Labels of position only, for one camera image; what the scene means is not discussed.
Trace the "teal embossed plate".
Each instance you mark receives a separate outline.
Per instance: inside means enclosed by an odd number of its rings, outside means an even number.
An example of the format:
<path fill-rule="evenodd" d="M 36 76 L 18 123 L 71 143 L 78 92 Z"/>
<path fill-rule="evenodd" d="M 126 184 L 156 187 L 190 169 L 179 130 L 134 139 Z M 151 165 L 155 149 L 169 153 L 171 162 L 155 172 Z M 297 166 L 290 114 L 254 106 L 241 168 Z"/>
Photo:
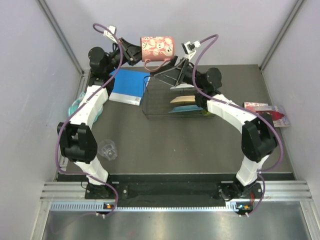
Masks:
<path fill-rule="evenodd" d="M 203 108 L 197 105 L 182 105 L 182 106 L 174 107 L 168 113 L 173 114 L 173 113 L 193 112 L 193 111 L 201 111 L 201 110 L 203 110 Z"/>

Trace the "peach bird plate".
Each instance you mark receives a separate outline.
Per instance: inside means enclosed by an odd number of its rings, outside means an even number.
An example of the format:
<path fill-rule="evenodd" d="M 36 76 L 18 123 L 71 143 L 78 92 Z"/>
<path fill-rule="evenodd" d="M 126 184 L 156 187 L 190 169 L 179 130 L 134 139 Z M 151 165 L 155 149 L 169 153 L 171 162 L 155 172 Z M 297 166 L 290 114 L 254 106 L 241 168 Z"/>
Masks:
<path fill-rule="evenodd" d="M 171 104 L 195 103 L 195 102 L 196 102 L 196 98 L 194 95 L 177 96 L 170 101 Z"/>

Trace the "clear plastic cup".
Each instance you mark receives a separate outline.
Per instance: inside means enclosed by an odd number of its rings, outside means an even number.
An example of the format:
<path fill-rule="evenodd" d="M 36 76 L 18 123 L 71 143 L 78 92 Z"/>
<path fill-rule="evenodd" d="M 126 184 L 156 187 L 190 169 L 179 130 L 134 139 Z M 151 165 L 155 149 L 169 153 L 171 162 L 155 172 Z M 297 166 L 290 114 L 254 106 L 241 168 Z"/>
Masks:
<path fill-rule="evenodd" d="M 106 158 L 109 161 L 115 160 L 118 156 L 116 145 L 110 139 L 101 141 L 97 146 L 97 152 L 100 156 Z"/>

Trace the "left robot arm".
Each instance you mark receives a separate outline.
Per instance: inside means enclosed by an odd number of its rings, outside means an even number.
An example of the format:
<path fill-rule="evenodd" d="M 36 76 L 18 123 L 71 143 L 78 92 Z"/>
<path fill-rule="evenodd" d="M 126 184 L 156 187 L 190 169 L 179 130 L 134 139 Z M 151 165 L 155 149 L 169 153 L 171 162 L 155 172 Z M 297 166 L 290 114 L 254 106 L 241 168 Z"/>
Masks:
<path fill-rule="evenodd" d="M 61 154 L 81 169 L 81 174 L 88 181 L 88 199 L 106 199 L 115 194 L 116 190 L 108 183 L 109 173 L 98 159 L 98 144 L 92 126 L 114 89 L 122 65 L 140 62 L 142 50 L 140 46 L 118 38 L 115 26 L 94 23 L 93 28 L 101 28 L 99 33 L 112 40 L 113 49 L 110 53 L 99 47 L 89 51 L 91 82 L 78 108 L 65 122 L 58 124 L 55 153 Z"/>

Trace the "red translucent mug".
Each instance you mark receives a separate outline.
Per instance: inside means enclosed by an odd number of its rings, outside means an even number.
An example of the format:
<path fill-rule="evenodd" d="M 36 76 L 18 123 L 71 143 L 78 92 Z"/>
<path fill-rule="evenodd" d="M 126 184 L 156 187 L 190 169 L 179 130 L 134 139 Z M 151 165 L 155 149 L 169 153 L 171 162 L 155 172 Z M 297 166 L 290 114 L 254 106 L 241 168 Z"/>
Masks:
<path fill-rule="evenodd" d="M 150 73 L 159 70 L 175 56 L 175 40 L 172 36 L 142 36 L 140 38 L 141 57 L 144 68 Z M 162 62 L 154 69 L 147 67 L 148 63 Z"/>

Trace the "white watermelon plate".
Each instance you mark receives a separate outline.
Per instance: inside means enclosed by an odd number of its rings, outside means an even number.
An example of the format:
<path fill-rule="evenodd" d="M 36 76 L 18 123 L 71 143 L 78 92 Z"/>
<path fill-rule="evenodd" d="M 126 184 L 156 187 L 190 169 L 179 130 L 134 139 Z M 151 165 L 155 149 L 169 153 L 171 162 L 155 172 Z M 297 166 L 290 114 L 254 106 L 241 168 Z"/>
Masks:
<path fill-rule="evenodd" d="M 182 84 L 179 84 L 177 86 L 172 86 L 170 87 L 170 90 L 182 90 L 182 89 L 193 89 L 194 86 L 191 85 L 191 84 L 187 84 L 187 83 L 182 83 Z"/>

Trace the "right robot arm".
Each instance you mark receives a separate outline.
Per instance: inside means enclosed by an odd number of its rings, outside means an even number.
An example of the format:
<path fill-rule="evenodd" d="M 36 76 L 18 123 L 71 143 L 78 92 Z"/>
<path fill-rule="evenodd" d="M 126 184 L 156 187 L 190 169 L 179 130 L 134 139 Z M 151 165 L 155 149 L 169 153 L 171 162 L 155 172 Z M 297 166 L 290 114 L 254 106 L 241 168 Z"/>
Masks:
<path fill-rule="evenodd" d="M 225 201 L 249 195 L 257 181 L 258 172 L 278 145 L 273 133 L 272 117 L 266 113 L 257 117 L 228 100 L 219 91 L 222 86 L 220 70 L 211 67 L 206 72 L 199 72 L 189 57 L 178 60 L 177 56 L 174 56 L 151 75 L 173 87 L 181 83 L 198 87 L 199 90 L 195 94 L 196 105 L 219 116 L 241 133 L 241 150 L 244 158 L 240 169 L 232 183 L 218 185 L 218 193 Z"/>

